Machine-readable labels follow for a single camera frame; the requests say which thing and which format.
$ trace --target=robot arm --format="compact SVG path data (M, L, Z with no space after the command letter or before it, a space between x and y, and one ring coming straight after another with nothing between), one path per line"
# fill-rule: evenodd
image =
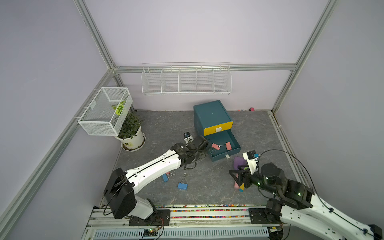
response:
M188 132L184 137L185 144L173 145L163 155L140 167L125 172L118 168L112 172L104 196L116 219L128 215L154 221L156 208L149 199L142 199L136 194L164 173L191 164L201 157L201 152L207 148L208 141L199 136L192 139Z
M302 183L286 179L284 171L273 163L264 164L259 173L255 151L244 153L243 158L248 169L229 171L237 184L244 183L245 188L253 184L279 198L267 203L264 215L268 221L292 224L323 239L382 239L381 228L341 213Z

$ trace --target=yellow drawer front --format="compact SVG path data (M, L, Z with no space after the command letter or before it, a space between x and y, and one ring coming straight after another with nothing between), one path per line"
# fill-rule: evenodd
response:
M233 121L232 122L222 123L222 124L219 124L219 125L216 125L216 126L212 126L212 127L207 127L207 128L204 129L204 136L216 133L216 129L218 127L221 127L221 131L231 129L232 128L232 124L233 124Z

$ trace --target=wall-mounted wire shelf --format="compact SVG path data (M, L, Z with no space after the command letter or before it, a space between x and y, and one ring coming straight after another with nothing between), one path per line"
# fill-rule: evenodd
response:
M145 95L230 94L229 65L144 68L141 75Z
M78 122L88 135L117 136L131 104L128 88L101 88Z

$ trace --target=gray marble floor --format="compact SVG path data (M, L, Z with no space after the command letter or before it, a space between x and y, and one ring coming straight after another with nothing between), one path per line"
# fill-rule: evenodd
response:
M122 151L116 168L127 170L157 158L175 143L183 142L185 132L196 136L192 111L139 111L137 114L143 120L142 131L147 137L146 143L136 152ZM282 149L268 112L230 111L229 114L233 118L232 133L242 147L237 156L241 157L243 152L253 149L257 153L268 149ZM228 173L228 170L233 169L234 157L215 162L207 157L200 160L192 170L178 168L168 182L159 177L145 186L138 196L149 198L154 204L265 204L266 198L260 195L255 186L244 192L234 189L234 180ZM287 178L295 179L282 152L265 153L260 163L262 165L268 162L282 168ZM180 190L177 184L185 172L188 189Z

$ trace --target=small pink object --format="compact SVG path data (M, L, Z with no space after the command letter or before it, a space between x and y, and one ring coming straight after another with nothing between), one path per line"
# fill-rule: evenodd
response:
M235 181L235 186L234 186L235 189L239 189L239 185L236 183Z
M212 147L216 150L220 150L220 146L217 145L216 143L212 143Z
M231 147L231 143L230 143L230 142L226 142L226 143L225 143L225 146L227 147L227 151L232 150L232 147Z

